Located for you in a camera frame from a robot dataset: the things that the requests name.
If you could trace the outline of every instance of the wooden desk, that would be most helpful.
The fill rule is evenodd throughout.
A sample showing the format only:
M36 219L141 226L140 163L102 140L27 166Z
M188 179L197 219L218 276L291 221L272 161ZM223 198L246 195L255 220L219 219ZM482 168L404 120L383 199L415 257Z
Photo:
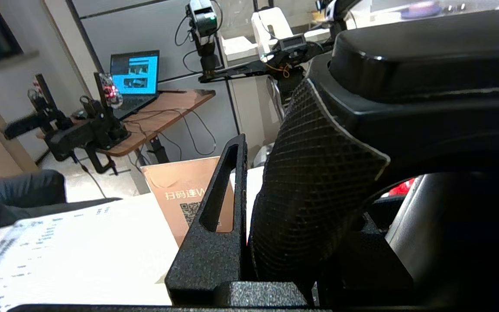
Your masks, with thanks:
M160 132L214 96L214 90L196 89L186 90L184 93L164 91L155 101L123 120L126 129L132 133L129 138L110 150L99 149L97 152L114 157L126 156L145 143L154 140ZM165 109L177 109L178 112L156 112ZM39 132L36 136L43 139L44 134Z

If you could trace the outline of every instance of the black plastic bracket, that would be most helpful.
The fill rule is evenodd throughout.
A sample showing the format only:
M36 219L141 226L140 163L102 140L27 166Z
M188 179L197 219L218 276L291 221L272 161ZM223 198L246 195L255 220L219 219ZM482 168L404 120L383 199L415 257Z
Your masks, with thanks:
M233 230L215 233L230 172L236 169ZM230 140L224 148L207 191L165 279L175 306L210 306L214 289L242 280L246 247L246 136Z

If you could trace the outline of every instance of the white paper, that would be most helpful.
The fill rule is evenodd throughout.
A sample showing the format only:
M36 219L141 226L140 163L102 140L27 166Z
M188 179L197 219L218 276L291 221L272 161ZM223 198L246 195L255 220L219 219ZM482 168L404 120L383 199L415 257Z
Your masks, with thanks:
M153 194L26 219L0 242L0 310L20 304L170 304L178 251Z

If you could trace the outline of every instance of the floor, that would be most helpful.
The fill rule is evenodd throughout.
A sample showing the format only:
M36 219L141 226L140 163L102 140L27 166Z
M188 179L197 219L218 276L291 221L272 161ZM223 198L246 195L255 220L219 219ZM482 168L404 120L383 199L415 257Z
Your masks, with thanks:
M89 169L107 197L128 198L140 194L131 176L133 166L130 165L127 157L113 158L117 165L117 170L121 172L118 176L115 176L111 170L105 174L97 174L94 170L94 166L91 164L90 160L87 159L84 150L77 149L76 155L83 165ZM105 156L99 156L102 164L107 163ZM57 170L65 176L65 188L67 190L67 201L69 203L103 197L91 177L85 173L78 164L75 164L71 158L63 162L57 162L52 154L48 154L39 166L42 169Z

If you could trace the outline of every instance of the qr code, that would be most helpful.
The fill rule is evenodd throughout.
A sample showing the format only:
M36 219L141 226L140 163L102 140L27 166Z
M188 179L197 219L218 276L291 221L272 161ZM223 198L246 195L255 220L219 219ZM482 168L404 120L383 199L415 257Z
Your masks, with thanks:
M184 217L186 218L186 222L188 222L188 227L189 227L192 225L192 222L194 222L198 209L200 209L200 201L198 202L196 201L194 203L180 204L180 209L182 209L182 213L184 214Z

